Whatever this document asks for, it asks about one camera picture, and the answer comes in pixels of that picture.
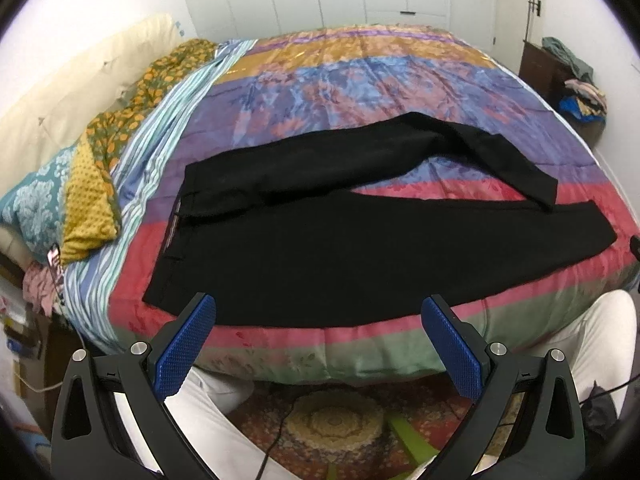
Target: cream pillow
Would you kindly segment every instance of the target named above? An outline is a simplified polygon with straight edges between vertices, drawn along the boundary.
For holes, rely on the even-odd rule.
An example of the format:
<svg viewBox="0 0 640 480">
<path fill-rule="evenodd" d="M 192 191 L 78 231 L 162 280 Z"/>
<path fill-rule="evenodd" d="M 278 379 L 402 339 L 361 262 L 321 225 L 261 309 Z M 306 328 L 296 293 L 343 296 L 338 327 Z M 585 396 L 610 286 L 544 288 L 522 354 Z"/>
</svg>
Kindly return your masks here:
<svg viewBox="0 0 640 480">
<path fill-rule="evenodd" d="M 76 142 L 91 119 L 180 41 L 172 17 L 158 14 L 101 41 L 31 88 L 0 118 L 0 197 Z M 31 261 L 25 243 L 6 226 L 0 226 L 0 251 L 23 269 Z"/>
</svg>

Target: black pants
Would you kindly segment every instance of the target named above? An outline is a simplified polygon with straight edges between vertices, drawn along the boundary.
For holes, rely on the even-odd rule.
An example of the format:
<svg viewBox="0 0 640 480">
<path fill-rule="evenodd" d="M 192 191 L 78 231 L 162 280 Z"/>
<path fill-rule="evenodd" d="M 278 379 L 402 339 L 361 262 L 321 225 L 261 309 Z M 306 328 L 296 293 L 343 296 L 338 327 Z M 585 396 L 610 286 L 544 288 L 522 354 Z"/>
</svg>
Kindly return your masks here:
<svg viewBox="0 0 640 480">
<path fill-rule="evenodd" d="M 344 189 L 467 155 L 530 200 L 364 196 Z M 538 279 L 616 239 L 593 202 L 554 205 L 557 183 L 502 136 L 407 114 L 233 150 L 187 167 L 144 300 L 178 314 L 194 293 L 218 324 L 357 326 Z"/>
</svg>

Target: rug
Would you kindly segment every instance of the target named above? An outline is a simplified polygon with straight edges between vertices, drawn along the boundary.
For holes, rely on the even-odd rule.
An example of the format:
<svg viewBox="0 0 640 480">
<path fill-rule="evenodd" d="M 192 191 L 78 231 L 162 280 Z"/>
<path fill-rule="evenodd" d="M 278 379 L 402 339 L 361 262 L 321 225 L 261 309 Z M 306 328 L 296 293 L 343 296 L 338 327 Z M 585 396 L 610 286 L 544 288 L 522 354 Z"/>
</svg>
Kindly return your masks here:
<svg viewBox="0 0 640 480">
<path fill-rule="evenodd" d="M 286 417 L 271 457 L 302 480 L 324 480 L 330 465 L 337 480 L 388 480 L 414 466 L 385 423 L 387 415 L 401 415 L 442 449 L 469 407 L 440 374 L 359 388 L 263 384 L 229 420 L 265 451 Z"/>
</svg>

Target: wooden dresser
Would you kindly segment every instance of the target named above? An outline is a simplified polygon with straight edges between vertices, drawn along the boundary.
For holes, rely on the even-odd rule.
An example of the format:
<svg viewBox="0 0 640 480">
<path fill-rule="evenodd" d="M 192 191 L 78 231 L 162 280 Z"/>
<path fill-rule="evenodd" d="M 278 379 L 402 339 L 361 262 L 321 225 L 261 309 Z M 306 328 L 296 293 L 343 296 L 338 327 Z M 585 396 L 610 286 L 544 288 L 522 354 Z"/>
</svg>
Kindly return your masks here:
<svg viewBox="0 0 640 480">
<path fill-rule="evenodd" d="M 531 86 L 554 110 L 565 95 L 564 82 L 574 79 L 571 67 L 542 47 L 524 42 L 520 78 Z"/>
<path fill-rule="evenodd" d="M 604 122 L 581 123 L 571 114 L 560 112 L 561 99 L 566 95 L 572 95 L 572 92 L 564 87 L 566 80 L 575 78 L 569 65 L 542 47 L 525 41 L 518 75 L 568 121 L 590 148 L 596 145 L 604 132 Z"/>
</svg>

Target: white wall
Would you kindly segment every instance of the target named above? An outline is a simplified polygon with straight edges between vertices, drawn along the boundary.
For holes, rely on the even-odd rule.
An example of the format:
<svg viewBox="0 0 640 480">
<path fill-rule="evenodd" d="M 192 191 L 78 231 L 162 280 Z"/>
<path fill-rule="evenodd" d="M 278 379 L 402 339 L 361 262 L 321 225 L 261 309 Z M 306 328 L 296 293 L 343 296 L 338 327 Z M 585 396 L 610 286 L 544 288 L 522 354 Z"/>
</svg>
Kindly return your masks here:
<svg viewBox="0 0 640 480">
<path fill-rule="evenodd" d="M 184 0 L 29 0 L 0 41 L 0 115 L 73 56 L 158 12 L 196 35 Z"/>
<path fill-rule="evenodd" d="M 542 36 L 555 36 L 594 69 L 607 93 L 607 127 L 596 156 L 640 214 L 640 60 L 603 0 L 543 0 Z"/>
</svg>

